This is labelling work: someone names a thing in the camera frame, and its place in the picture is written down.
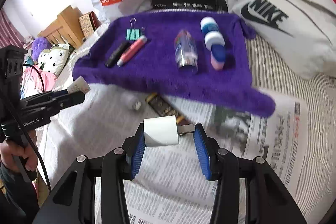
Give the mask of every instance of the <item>green binder clip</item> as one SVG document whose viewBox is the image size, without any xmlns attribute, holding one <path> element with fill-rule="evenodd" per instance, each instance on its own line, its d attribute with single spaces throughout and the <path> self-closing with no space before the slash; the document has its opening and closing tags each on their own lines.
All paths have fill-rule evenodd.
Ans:
<svg viewBox="0 0 336 224">
<path fill-rule="evenodd" d="M 132 18 L 130 22 L 131 22 L 131 28 L 127 29 L 126 39 L 133 41 L 138 40 L 141 33 L 140 29 L 135 28 L 135 23 L 137 22 L 137 20 L 135 18 Z"/>
</svg>

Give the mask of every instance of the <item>purple plush toy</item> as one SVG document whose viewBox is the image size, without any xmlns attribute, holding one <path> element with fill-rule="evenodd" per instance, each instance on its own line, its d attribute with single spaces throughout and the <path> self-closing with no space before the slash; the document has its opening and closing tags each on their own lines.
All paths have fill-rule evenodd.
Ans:
<svg viewBox="0 0 336 224">
<path fill-rule="evenodd" d="M 33 42 L 33 45 L 32 45 L 33 53 L 31 55 L 31 58 L 34 61 L 38 61 L 40 53 L 43 50 L 50 49 L 50 48 L 51 48 L 51 44 L 49 43 L 49 41 L 45 37 L 36 38 Z"/>
</svg>

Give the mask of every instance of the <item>wooden bed frame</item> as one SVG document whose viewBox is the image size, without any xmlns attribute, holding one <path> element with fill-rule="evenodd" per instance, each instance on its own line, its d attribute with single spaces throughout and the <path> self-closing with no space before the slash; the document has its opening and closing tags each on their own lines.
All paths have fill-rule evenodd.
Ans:
<svg viewBox="0 0 336 224">
<path fill-rule="evenodd" d="M 57 15 L 57 19 L 52 22 L 38 37 L 46 37 L 52 44 L 70 43 L 75 48 L 83 44 L 84 34 L 79 24 L 80 11 L 71 6 L 66 7 Z"/>
</svg>

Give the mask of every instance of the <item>black marker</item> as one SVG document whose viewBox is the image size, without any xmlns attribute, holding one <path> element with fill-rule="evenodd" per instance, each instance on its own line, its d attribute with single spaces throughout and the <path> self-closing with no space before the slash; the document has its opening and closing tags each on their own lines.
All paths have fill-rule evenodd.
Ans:
<svg viewBox="0 0 336 224">
<path fill-rule="evenodd" d="M 125 50 L 128 49 L 129 45 L 130 43 L 128 41 L 122 42 L 106 61 L 105 67 L 112 68 L 118 62 Z"/>
</svg>

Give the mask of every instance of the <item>white cap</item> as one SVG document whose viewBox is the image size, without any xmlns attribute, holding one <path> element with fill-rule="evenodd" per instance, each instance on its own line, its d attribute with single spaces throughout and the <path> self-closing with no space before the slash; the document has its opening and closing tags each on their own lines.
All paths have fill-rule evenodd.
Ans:
<svg viewBox="0 0 336 224">
<path fill-rule="evenodd" d="M 147 37 L 145 37 L 144 35 L 140 36 L 139 39 L 141 39 L 143 43 L 147 42 Z"/>
<path fill-rule="evenodd" d="M 214 23 L 214 24 L 218 25 L 212 17 L 204 17 L 201 20 L 201 29 L 203 29 L 204 25 L 209 24 L 209 23 Z"/>
<path fill-rule="evenodd" d="M 220 32 L 217 32 L 217 31 L 208 32 L 204 37 L 204 42 L 205 42 L 205 46 L 207 47 L 209 51 L 211 51 L 211 46 L 213 44 L 221 44 L 225 46 L 224 37 L 222 36 Z"/>
</svg>

